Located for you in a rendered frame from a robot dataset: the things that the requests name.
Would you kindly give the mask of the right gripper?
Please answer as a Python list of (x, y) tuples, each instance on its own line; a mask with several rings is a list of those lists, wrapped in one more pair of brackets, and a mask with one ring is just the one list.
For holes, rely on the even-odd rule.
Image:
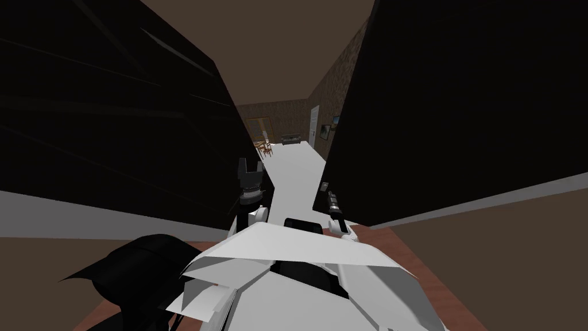
[(338, 205), (338, 200), (336, 195), (331, 191), (328, 187), (328, 183), (322, 182), (321, 183), (321, 192), (324, 192), (327, 199), (327, 205)]

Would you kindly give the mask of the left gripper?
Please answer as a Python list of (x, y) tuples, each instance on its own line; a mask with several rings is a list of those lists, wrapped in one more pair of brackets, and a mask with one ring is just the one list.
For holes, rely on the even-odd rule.
[(246, 158), (240, 158), (237, 175), (243, 194), (258, 194), (264, 177), (264, 164), (258, 163), (256, 171), (247, 172)]

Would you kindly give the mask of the orange framed window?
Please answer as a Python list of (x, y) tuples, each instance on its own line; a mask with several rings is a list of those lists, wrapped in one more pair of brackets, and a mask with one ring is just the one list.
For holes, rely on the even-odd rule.
[(273, 129), (269, 117), (247, 118), (246, 125), (253, 141), (273, 139)]

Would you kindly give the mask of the white door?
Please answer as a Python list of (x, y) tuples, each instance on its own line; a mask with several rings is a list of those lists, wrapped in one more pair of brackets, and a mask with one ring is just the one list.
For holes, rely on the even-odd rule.
[(309, 130), (308, 144), (313, 149), (315, 148), (316, 128), (317, 128), (317, 124), (318, 124), (319, 108), (320, 108), (319, 105), (316, 105), (316, 107), (314, 107), (311, 110), (311, 114), (310, 114), (310, 130)]

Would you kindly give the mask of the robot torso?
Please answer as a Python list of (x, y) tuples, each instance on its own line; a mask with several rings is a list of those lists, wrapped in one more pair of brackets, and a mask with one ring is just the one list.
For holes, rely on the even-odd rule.
[[(347, 297), (271, 271), (301, 262)], [(448, 331), (415, 276), (377, 248), (257, 222), (194, 258), (167, 311), (200, 331)]]

